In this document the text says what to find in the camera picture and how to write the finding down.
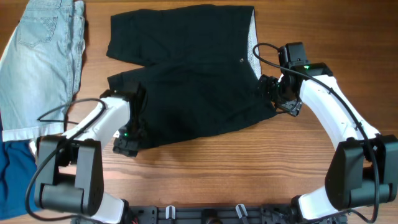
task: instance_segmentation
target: denim shorts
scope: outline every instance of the denim shorts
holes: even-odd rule
[[[0,59],[3,141],[64,132],[37,118],[79,90],[85,49],[83,1],[30,0]],[[63,120],[68,108],[44,119]]]

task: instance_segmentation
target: wooden table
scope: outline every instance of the wooden table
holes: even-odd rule
[[[26,0],[1,1],[1,50],[25,4]],[[105,56],[111,15],[195,4],[255,6],[260,42],[276,46],[303,42],[308,58],[332,69],[343,93],[371,125],[383,134],[398,135],[394,1],[86,1],[86,63],[77,98],[98,97],[108,87],[106,77],[139,68]],[[261,55],[277,63],[272,49],[262,48]],[[267,65],[262,65],[262,72],[280,74]],[[81,120],[93,107],[74,106],[70,120]],[[142,151],[135,159],[113,154],[111,147],[108,144],[103,151],[105,190],[131,205],[160,207],[289,203],[293,196],[323,185],[334,153],[306,106],[296,118],[280,115],[241,131]],[[398,200],[381,205],[378,223],[396,223],[397,209]],[[371,208],[361,211],[371,216]],[[22,222],[38,223],[27,215],[2,223]],[[355,216],[349,222],[362,223]]]

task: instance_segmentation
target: white lining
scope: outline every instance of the white lining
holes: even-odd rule
[[[250,20],[249,36],[248,36],[248,61],[251,68],[257,76],[257,79],[261,77],[261,66],[260,60],[253,54],[253,47],[257,44],[257,32],[256,32],[256,19],[254,18],[254,10]]]

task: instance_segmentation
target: pocket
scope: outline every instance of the pocket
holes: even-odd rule
[[[28,47],[50,42],[54,35],[57,17],[22,17],[18,25],[18,43]]]

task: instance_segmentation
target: black pants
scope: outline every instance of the black pants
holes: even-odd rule
[[[251,6],[201,5],[111,17],[107,56],[145,66],[108,78],[147,89],[141,148],[237,131],[275,116],[248,63]]]

